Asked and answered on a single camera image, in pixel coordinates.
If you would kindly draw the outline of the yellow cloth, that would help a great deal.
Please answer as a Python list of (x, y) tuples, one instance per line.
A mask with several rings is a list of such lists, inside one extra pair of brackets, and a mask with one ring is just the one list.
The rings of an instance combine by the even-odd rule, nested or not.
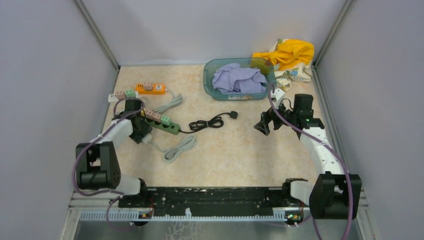
[(294, 68), (303, 63), (309, 66), (315, 55), (315, 47), (312, 43), (299, 39), (278, 40), (273, 50), (267, 52), (254, 52), (253, 58), (261, 58), (269, 61), (273, 66), (278, 66), (279, 71)]

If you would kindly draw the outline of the purple cloth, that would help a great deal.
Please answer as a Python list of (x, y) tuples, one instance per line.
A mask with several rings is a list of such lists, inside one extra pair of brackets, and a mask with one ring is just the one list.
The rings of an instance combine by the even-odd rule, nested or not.
[(221, 94), (262, 94), (267, 89), (267, 80), (257, 67), (230, 63), (213, 74), (212, 86)]

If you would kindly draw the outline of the small white power strip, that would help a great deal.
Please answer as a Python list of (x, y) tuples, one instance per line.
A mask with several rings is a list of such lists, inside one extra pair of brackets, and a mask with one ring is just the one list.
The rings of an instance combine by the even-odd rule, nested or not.
[[(135, 91), (135, 93), (136, 93), (136, 98), (138, 98), (138, 97), (139, 97), (139, 93), (138, 93), (137, 91)], [(116, 102), (118, 102), (119, 100), (116, 98), (115, 93), (112, 93), (112, 94), (109, 94), (109, 95), (108, 95), (107, 101), (108, 101), (109, 103), (116, 103)]]

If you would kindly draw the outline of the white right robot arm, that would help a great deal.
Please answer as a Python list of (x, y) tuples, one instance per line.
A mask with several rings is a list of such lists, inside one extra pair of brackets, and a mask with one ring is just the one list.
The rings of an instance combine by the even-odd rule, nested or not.
[(270, 109), (260, 115), (254, 129), (269, 135), (269, 123), (276, 131), (281, 126), (292, 128), (309, 151), (317, 173), (315, 183), (303, 178), (288, 178), (283, 184), (281, 199), (287, 206), (299, 201), (309, 206), (315, 219), (354, 220), (357, 216), (362, 180), (350, 174), (331, 147), (325, 126), (314, 117), (313, 96), (296, 94), (293, 108), (286, 108), (284, 94), (270, 94)]

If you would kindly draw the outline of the pink charger on white strip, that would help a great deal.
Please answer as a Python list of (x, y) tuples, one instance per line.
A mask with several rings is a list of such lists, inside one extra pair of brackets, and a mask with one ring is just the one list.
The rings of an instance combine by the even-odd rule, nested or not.
[(127, 97), (124, 91), (117, 91), (115, 96), (118, 100), (123, 100)]

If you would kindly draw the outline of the light green usb charger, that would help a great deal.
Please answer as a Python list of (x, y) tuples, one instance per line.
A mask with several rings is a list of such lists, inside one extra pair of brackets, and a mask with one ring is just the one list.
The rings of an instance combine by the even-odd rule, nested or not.
[(162, 115), (162, 117), (161, 117), (161, 123), (164, 125), (164, 126), (169, 126), (170, 124), (171, 124), (171, 118), (170, 117), (168, 117), (168, 116), (166, 116), (166, 115)]

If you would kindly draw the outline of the teal plastic basin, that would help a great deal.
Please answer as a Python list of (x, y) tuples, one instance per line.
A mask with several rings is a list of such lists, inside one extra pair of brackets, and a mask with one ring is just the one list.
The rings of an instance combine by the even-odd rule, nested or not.
[[(265, 76), (267, 84), (264, 93), (250, 94), (222, 94), (213, 88), (212, 80), (214, 73), (221, 67), (238, 63), (242, 68), (258, 68)], [(205, 92), (217, 101), (244, 101), (244, 100), (261, 100), (267, 96), (270, 84), (276, 83), (274, 74), (274, 66), (263, 58), (253, 57), (237, 57), (237, 58), (218, 58), (209, 61), (203, 69), (203, 87)]]

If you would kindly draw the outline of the green power strip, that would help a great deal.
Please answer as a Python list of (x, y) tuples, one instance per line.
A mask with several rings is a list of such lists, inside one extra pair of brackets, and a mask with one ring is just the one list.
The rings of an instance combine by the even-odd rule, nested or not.
[(178, 135), (180, 133), (181, 126), (172, 122), (170, 117), (152, 110), (144, 110), (143, 114), (145, 122), (151, 127), (172, 135)]

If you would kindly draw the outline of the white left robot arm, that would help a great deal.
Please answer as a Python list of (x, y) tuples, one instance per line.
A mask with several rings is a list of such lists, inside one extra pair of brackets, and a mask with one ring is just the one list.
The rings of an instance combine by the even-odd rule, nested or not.
[(150, 200), (147, 185), (141, 178), (122, 174), (116, 150), (127, 138), (140, 144), (150, 138), (153, 128), (146, 122), (141, 99), (128, 97), (123, 102), (124, 110), (114, 114), (103, 133), (76, 146), (72, 184), (85, 197), (113, 193), (130, 196), (132, 203), (144, 207)]

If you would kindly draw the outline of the green charger on white strip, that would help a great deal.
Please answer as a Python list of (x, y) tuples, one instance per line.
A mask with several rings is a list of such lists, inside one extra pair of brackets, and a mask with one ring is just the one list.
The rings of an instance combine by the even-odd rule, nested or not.
[(136, 97), (137, 97), (136, 92), (135, 92), (134, 90), (132, 90), (132, 89), (127, 89), (127, 90), (124, 92), (124, 94), (125, 94), (125, 97), (126, 97), (126, 98), (136, 98)]

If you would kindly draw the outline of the pink usb charger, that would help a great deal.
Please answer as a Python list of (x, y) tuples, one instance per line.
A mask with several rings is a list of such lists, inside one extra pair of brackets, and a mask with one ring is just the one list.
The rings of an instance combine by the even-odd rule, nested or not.
[(153, 114), (154, 112), (152, 110), (144, 110), (144, 115), (149, 120), (153, 120)]
[(159, 113), (154, 112), (154, 113), (151, 115), (151, 117), (152, 117), (152, 119), (153, 119), (155, 122), (157, 122), (157, 123), (161, 123), (161, 122), (162, 122), (162, 121), (161, 121), (162, 115), (161, 115), (161, 114), (159, 114)]

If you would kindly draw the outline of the white patterned cloth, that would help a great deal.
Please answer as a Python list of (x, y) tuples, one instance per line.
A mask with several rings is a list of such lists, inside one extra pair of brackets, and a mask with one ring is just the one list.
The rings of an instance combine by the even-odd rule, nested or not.
[(312, 81), (312, 65), (301, 62), (292, 68), (277, 70), (274, 75), (277, 87), (287, 92), (292, 88), (292, 82), (308, 83)]

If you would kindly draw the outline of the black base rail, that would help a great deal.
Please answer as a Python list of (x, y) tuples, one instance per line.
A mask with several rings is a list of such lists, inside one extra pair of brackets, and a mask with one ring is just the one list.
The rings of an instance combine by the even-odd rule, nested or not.
[(154, 217), (283, 221), (309, 211), (282, 187), (151, 187), (124, 196), (119, 208), (146, 208)]

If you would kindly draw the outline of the orange power strip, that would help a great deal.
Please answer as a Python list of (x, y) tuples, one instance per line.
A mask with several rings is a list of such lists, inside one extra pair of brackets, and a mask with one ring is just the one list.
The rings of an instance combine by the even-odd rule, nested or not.
[(152, 83), (153, 89), (151, 91), (145, 91), (143, 89), (143, 83), (135, 85), (135, 91), (140, 95), (164, 95), (167, 91), (166, 85), (162, 83)]

